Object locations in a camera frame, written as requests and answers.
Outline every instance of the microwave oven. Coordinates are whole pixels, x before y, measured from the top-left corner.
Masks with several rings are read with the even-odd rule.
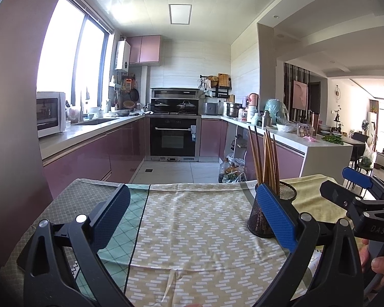
[[[63,132],[66,129],[66,94],[37,92],[38,137]]]

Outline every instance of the window frame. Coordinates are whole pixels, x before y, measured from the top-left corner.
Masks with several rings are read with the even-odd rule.
[[[84,19],[83,19],[83,23],[81,24],[80,35],[78,36],[77,47],[75,50],[74,65],[73,65],[72,77],[71,77],[71,103],[70,104],[72,106],[76,105],[75,85],[76,85],[78,54],[80,51],[81,40],[82,40],[86,21],[90,20],[97,28],[99,28],[104,33],[104,39],[103,39],[102,49],[101,49],[101,56],[100,56],[100,61],[99,61],[98,91],[97,91],[97,106],[101,106],[103,75],[104,75],[104,68],[105,68],[105,56],[106,56],[106,52],[107,52],[107,43],[108,43],[109,32],[106,29],[104,29],[90,14],[88,14],[85,10],[83,10],[82,7],[78,3],[76,3],[74,0],[67,0],[67,1],[70,2],[74,7],[78,8],[79,10],[81,10],[84,13]]]

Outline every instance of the kitchen sink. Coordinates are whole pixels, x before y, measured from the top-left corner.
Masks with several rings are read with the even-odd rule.
[[[92,120],[87,120],[87,121],[83,121],[83,122],[79,122],[77,124],[74,124],[75,126],[87,126],[87,125],[99,125],[99,124],[103,124],[104,122],[109,122],[109,121],[114,121],[116,119],[103,119],[103,118],[100,118],[100,119],[92,119]]]

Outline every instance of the ceiling light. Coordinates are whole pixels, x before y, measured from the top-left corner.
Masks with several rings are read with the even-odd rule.
[[[169,19],[171,24],[187,24],[191,22],[192,4],[170,4]]]

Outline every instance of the cutting board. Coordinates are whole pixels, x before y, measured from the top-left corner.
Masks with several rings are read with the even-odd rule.
[[[219,77],[219,86],[228,86],[228,80],[229,80],[229,75],[226,73],[220,73],[218,74]]]

